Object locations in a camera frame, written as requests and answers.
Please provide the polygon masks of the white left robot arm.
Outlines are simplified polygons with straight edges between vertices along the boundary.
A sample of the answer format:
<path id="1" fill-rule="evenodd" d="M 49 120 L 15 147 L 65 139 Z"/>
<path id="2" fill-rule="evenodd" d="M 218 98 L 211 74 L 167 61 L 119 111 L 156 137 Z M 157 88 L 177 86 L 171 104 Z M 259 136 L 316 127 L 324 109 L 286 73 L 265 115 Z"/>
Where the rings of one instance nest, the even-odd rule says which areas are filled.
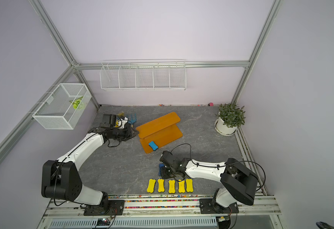
<path id="1" fill-rule="evenodd" d="M 56 160 L 48 160 L 42 167 L 41 195 L 53 200 L 71 201 L 88 206 L 105 207 L 108 195 L 85 186 L 79 169 L 92 153 L 111 140 L 118 143 L 138 135 L 134 128 L 136 117 L 105 114 L 98 127 L 91 128 L 84 139 Z"/>

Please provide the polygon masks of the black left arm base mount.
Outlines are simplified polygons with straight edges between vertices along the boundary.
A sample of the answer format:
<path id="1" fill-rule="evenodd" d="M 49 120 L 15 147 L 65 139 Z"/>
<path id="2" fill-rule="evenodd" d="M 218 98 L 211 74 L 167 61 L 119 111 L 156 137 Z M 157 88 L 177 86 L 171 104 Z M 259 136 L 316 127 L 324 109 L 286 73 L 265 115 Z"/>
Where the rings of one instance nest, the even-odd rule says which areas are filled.
<path id="1" fill-rule="evenodd" d="M 119 216 L 124 211 L 124 200 L 109 199 L 102 201 L 100 205 L 87 205 L 84 216 Z"/>

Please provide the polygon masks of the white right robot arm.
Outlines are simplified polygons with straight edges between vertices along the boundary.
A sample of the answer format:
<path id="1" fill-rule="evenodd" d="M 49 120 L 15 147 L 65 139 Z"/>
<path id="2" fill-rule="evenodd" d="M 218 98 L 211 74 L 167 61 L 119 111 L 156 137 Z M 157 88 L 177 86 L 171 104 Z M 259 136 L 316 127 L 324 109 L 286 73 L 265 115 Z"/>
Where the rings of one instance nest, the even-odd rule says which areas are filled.
<path id="1" fill-rule="evenodd" d="M 214 194 L 212 203 L 222 209 L 240 202 L 252 206 L 255 200 L 259 177 L 234 158 L 225 162 L 209 163 L 194 159 L 178 159 L 169 151 L 163 151 L 160 162 L 178 179 L 202 178 L 223 185 Z"/>

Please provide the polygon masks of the yellow eraser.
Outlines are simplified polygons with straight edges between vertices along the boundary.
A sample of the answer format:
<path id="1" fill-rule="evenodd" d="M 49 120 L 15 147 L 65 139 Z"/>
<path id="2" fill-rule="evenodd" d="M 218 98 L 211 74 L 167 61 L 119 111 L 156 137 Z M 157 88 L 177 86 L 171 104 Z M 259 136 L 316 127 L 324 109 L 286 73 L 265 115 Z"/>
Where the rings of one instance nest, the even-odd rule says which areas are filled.
<path id="1" fill-rule="evenodd" d="M 158 179 L 157 182 L 158 182 L 158 193 L 163 193 L 165 192 L 165 187 L 164 187 L 164 181 L 163 179 Z"/>
<path id="2" fill-rule="evenodd" d="M 179 193 L 185 193 L 185 181 L 181 180 L 178 182 L 178 192 Z"/>
<path id="3" fill-rule="evenodd" d="M 176 192 L 175 185 L 176 185 L 175 180 L 169 180 L 169 190 L 168 190 L 169 194 L 175 194 L 175 192 Z"/>
<path id="4" fill-rule="evenodd" d="M 147 193 L 153 193 L 155 190 L 156 180 L 150 179 L 148 181 Z"/>
<path id="5" fill-rule="evenodd" d="M 192 179 L 186 179 L 186 192 L 192 193 L 194 191 L 193 189 L 193 180 Z"/>

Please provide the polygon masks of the orange wooden two-tier shelf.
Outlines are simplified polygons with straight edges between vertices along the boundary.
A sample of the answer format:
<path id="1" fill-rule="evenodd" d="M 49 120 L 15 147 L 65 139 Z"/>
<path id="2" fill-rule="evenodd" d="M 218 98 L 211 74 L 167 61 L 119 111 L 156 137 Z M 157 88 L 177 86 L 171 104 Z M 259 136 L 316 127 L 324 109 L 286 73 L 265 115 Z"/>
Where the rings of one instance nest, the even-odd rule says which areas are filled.
<path id="1" fill-rule="evenodd" d="M 181 119 L 176 112 L 171 112 L 146 124 L 138 126 L 136 131 L 139 132 L 139 141 L 144 152 L 149 154 L 154 151 L 153 147 L 149 145 L 151 142 L 154 142 L 158 148 L 161 148 L 183 137 L 183 133 L 177 126 L 177 123 L 180 121 Z"/>

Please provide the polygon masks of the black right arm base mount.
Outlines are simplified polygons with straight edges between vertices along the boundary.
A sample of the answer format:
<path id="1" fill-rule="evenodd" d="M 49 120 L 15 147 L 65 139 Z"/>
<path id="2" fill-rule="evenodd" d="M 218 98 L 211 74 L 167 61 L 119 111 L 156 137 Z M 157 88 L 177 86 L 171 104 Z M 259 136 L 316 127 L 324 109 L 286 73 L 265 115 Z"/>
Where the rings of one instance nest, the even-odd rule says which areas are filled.
<path id="1" fill-rule="evenodd" d="M 201 214 L 236 214 L 239 213 L 236 203 L 231 204 L 229 207 L 223 207 L 216 203 L 213 198 L 201 198 L 199 199 L 199 208 Z"/>

